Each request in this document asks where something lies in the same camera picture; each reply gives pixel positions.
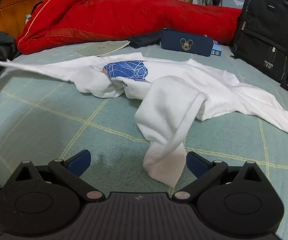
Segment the white sweatshirt blue print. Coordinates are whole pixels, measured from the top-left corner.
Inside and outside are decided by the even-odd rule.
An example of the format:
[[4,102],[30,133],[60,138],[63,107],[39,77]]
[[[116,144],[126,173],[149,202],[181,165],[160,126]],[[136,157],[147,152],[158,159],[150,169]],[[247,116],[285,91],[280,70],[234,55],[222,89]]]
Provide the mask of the white sweatshirt blue print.
[[138,99],[136,124],[150,142],[143,167],[148,175],[175,187],[186,161],[183,145],[194,120],[232,112],[255,115],[288,133],[288,111],[275,96],[240,82],[229,72],[194,60],[172,61],[141,53],[81,57],[33,65],[0,61],[0,66],[73,83],[99,98]]

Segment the light green checked bedsheet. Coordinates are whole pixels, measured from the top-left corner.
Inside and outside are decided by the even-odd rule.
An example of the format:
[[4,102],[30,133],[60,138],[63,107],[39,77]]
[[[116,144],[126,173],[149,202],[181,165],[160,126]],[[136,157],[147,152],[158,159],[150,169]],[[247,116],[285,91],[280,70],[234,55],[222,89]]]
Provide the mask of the light green checked bedsheet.
[[[68,82],[22,70],[0,75],[0,185],[23,160],[35,165],[67,159],[87,149],[91,166],[82,179],[104,194],[146,192],[157,197],[174,194],[194,181],[184,169],[176,187],[150,178],[142,162],[149,148],[134,116],[139,100],[122,95],[100,99],[82,94]],[[230,113],[206,121],[195,120],[184,140],[186,150],[231,166],[255,161],[284,204],[277,231],[288,239],[288,134],[266,121]]]

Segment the light blue box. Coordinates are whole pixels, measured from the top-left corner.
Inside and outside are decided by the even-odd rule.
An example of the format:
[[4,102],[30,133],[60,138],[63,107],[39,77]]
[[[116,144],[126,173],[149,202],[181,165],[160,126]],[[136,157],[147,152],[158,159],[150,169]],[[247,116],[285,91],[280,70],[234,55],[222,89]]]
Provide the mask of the light blue box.
[[220,44],[216,40],[213,40],[213,47],[211,50],[211,55],[221,56],[221,54],[222,54],[222,49],[221,49]]

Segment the pale green paper sheet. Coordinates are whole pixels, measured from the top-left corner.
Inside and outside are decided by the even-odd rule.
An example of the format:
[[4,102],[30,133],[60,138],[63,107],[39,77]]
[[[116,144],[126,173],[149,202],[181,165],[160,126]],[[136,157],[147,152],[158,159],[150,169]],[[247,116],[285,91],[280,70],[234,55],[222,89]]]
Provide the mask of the pale green paper sheet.
[[80,56],[104,56],[116,52],[129,45],[129,41],[94,42],[87,47],[76,51]]

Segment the navy mickey mouse pouch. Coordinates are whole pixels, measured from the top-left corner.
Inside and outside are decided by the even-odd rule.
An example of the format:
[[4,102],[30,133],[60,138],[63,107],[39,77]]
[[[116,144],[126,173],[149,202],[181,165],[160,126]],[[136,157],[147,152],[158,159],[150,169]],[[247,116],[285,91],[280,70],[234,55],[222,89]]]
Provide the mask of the navy mickey mouse pouch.
[[210,56],[213,48],[213,38],[163,29],[161,31],[160,46],[165,50]]

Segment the dark folded cloth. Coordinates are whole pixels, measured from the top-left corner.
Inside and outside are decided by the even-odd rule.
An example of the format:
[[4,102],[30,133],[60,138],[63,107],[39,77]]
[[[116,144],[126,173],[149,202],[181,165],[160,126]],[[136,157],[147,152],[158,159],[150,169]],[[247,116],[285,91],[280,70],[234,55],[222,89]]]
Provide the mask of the dark folded cloth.
[[161,38],[161,31],[155,31],[148,34],[132,36],[128,38],[129,46],[135,49],[158,44]]

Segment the black backpack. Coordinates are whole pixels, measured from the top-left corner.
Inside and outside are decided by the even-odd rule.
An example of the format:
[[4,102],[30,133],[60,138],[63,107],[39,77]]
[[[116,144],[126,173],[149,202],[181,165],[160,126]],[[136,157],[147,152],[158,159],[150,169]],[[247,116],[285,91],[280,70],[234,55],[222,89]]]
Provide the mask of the black backpack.
[[245,0],[231,51],[288,91],[288,0]]

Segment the red quilt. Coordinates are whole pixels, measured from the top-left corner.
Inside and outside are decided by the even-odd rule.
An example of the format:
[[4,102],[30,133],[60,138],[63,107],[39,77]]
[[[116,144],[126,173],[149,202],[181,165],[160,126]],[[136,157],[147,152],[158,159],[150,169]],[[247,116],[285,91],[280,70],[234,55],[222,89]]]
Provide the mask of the red quilt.
[[241,9],[177,0],[45,0],[17,37],[23,54],[74,43],[119,41],[170,28],[233,41]]

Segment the wooden headboard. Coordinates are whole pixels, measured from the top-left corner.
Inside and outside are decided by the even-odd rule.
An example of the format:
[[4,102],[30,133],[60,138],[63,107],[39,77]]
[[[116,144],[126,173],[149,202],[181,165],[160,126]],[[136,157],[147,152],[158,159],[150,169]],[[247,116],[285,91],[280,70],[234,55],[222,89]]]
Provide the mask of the wooden headboard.
[[0,31],[18,37],[24,29],[26,15],[45,0],[0,0]]

